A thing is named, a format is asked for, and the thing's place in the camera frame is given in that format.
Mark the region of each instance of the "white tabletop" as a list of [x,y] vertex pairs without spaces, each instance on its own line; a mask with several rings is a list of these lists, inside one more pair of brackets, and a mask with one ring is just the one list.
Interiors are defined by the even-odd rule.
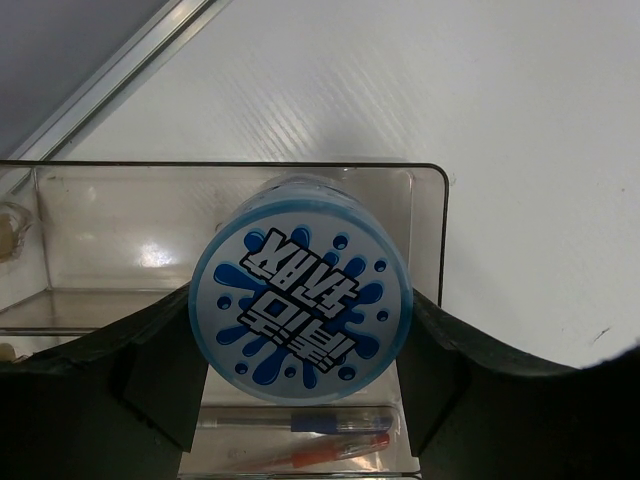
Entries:
[[640,337],[640,3],[234,0],[61,158],[433,162],[443,306],[582,366]]

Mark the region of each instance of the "round container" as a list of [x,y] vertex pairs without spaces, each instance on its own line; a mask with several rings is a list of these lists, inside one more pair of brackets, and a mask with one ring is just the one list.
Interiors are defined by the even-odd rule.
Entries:
[[328,179],[268,182],[206,248],[193,332],[227,381],[284,405],[326,403],[380,375],[404,343],[413,293],[391,239]]

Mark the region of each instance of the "transparent plastic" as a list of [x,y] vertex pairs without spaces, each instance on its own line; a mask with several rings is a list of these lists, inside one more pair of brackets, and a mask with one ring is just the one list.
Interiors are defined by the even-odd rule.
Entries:
[[[191,279],[200,254],[238,205],[286,173],[338,181],[390,234],[414,287],[439,299],[447,186],[432,165],[0,164],[0,215],[11,208],[16,217],[0,229],[0,243],[16,247],[0,260],[0,343],[10,344],[19,359],[154,303]],[[21,223],[16,211],[28,220]],[[183,457],[184,478],[393,477],[418,470],[395,365],[323,407],[340,421],[360,422],[349,434],[292,432],[287,422],[304,410],[269,406],[212,369],[202,406],[193,450]],[[362,427],[379,411],[391,418],[386,433]]]

